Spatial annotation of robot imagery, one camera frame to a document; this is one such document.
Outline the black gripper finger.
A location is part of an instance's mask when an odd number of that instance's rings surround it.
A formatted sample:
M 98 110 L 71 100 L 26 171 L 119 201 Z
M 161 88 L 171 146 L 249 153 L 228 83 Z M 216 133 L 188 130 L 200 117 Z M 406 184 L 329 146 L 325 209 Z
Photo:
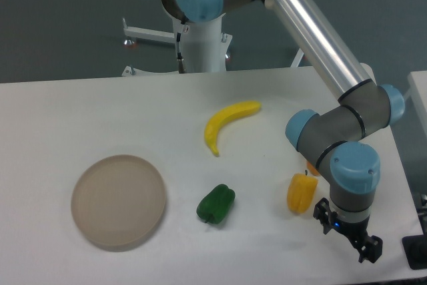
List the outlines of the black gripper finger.
M 332 228 L 333 217 L 330 209 L 329 201 L 326 198 L 322 198 L 315 206 L 313 217 L 318 220 L 323 227 L 323 233 L 327 234 Z
M 375 235 L 369 236 L 366 231 L 347 237 L 354 249 L 359 253 L 358 261 L 365 260 L 375 263 L 382 255 L 383 240 Z

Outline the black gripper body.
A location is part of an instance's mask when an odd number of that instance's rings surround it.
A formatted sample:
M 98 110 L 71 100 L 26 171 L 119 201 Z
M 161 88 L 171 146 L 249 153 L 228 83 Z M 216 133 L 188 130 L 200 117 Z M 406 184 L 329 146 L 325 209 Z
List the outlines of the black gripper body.
M 333 208 L 328 218 L 331 229 L 347 237 L 351 242 L 362 242 L 367 236 L 370 210 L 347 212 Z

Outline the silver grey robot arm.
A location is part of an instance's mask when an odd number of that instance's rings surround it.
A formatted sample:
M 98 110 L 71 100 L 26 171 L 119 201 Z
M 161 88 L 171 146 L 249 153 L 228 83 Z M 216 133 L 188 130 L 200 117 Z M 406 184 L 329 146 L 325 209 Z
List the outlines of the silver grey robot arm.
M 347 237 L 360 261 L 376 262 L 382 240 L 369 236 L 366 228 L 380 180 L 380 158 L 362 140 L 398 121 L 404 98 L 395 87 L 370 78 L 313 0 L 162 0 L 175 21 L 178 70 L 223 71 L 226 55 L 219 46 L 224 35 L 217 32 L 205 39 L 202 34 L 228 11 L 254 1 L 276 13 L 339 103 L 324 115 L 299 111 L 286 126 L 290 143 L 330 185 L 330 196 L 315 205 L 314 217 L 325 232 Z

